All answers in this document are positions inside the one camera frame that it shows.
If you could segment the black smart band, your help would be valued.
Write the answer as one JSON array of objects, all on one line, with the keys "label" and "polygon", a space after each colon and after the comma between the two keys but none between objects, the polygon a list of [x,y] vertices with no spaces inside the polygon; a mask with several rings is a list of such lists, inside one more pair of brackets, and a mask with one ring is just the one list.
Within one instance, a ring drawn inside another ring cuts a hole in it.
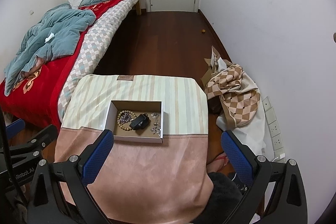
[{"label": "black smart band", "polygon": [[145,129],[150,123],[150,119],[146,113],[144,114],[139,114],[137,118],[135,118],[131,123],[130,123],[130,128],[134,131],[137,130],[143,130]]}]

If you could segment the red bed blanket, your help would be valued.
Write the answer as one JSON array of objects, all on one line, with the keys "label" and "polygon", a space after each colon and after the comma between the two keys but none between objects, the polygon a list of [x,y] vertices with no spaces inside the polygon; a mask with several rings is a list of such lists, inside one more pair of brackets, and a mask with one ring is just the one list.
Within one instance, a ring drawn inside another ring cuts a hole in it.
[{"label": "red bed blanket", "polygon": [[[104,12],[120,1],[122,0],[105,1],[90,5],[87,9],[93,10],[98,18],[100,18]],[[46,127],[53,124],[57,128],[60,128],[62,123],[58,116],[60,92],[79,55],[84,35],[90,27],[81,33],[73,55],[42,64],[28,77],[18,82],[9,96],[4,95],[4,79],[1,83],[2,111],[37,127]]]}]

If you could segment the dark fuzzy trousers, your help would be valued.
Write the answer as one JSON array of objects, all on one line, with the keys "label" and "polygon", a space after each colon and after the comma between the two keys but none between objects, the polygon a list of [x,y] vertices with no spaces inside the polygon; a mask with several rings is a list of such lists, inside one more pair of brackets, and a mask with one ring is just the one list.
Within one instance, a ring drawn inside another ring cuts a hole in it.
[{"label": "dark fuzzy trousers", "polygon": [[218,172],[208,174],[214,184],[205,209],[191,223],[224,223],[243,195],[236,184]]}]

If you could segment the foot in red flip-flop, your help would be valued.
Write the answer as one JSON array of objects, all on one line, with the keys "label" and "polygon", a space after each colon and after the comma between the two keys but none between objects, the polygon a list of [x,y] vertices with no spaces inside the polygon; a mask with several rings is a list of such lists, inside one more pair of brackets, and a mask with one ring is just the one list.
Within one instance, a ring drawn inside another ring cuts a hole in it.
[{"label": "foot in red flip-flop", "polygon": [[212,162],[206,165],[207,173],[218,172],[223,167],[225,167],[229,163],[228,156],[225,152],[219,154]]}]

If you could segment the teal blue quilt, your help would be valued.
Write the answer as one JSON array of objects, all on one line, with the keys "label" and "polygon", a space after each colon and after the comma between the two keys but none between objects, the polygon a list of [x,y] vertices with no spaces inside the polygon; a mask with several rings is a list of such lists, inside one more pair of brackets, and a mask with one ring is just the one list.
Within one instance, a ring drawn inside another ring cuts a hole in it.
[{"label": "teal blue quilt", "polygon": [[39,66],[75,53],[82,32],[94,24],[98,16],[90,5],[110,0],[68,0],[48,10],[25,34],[16,56],[4,69],[4,95]]}]

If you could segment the checkered bed sheet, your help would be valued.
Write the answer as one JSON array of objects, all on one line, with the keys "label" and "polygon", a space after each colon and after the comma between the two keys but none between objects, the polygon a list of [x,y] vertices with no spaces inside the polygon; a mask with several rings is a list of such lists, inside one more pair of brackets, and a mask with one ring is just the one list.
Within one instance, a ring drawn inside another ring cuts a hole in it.
[{"label": "checkered bed sheet", "polygon": [[58,116],[62,121],[72,94],[79,81],[92,74],[109,47],[114,34],[127,14],[139,0],[122,0],[109,8],[96,20],[88,32],[79,51],[79,55],[58,99]]}]

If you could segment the white cardboard box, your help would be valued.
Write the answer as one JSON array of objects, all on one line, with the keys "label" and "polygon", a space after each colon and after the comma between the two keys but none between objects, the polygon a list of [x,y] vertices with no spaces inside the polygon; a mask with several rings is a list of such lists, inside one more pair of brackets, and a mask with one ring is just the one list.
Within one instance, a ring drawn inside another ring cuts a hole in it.
[{"label": "white cardboard box", "polygon": [[163,143],[162,101],[117,101],[108,103],[103,129],[112,131],[114,140]]}]

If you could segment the pink striped table cloth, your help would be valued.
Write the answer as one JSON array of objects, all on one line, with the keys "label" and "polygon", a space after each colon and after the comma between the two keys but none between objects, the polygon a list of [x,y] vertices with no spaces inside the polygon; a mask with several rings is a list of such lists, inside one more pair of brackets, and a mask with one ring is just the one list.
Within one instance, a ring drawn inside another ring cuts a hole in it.
[{"label": "pink striped table cloth", "polygon": [[129,223],[188,223],[206,207],[213,183],[206,173],[206,95],[191,78],[87,75],[75,88],[56,142],[65,161],[93,143],[113,100],[161,101],[162,143],[116,141],[90,193],[106,216]]}]

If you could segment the brown checkered cloth bag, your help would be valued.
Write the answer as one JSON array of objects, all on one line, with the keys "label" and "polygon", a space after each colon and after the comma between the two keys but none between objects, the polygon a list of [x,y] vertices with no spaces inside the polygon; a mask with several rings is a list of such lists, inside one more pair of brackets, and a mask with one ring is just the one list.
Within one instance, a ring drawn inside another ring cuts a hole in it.
[{"label": "brown checkered cloth bag", "polygon": [[208,100],[217,98],[227,124],[241,127],[251,122],[260,104],[260,91],[255,82],[238,64],[228,63],[227,68],[215,72],[205,84]]}]

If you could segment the torn cardboard pieces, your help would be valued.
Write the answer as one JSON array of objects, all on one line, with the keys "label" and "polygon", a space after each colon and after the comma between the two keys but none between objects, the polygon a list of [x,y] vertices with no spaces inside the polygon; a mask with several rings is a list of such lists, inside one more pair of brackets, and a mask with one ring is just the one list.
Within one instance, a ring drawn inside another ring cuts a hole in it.
[{"label": "torn cardboard pieces", "polygon": [[205,59],[205,62],[208,65],[208,69],[201,78],[203,86],[206,86],[210,79],[226,70],[232,64],[230,61],[222,59],[214,46],[211,47],[211,58]]}]

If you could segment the white wall socket strip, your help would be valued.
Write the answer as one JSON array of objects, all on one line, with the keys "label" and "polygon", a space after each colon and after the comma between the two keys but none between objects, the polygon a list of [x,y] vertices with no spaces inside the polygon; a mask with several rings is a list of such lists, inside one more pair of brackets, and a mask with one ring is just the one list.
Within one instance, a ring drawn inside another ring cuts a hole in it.
[{"label": "white wall socket strip", "polygon": [[[284,142],[281,135],[280,126],[278,124],[275,110],[272,106],[270,98],[266,96],[262,100],[262,105],[264,107],[264,113],[266,118],[266,124],[268,126],[268,131],[270,135],[270,141],[273,148],[273,157],[272,160],[281,153],[285,153]],[[280,161],[275,162],[285,162],[286,157]]]}]

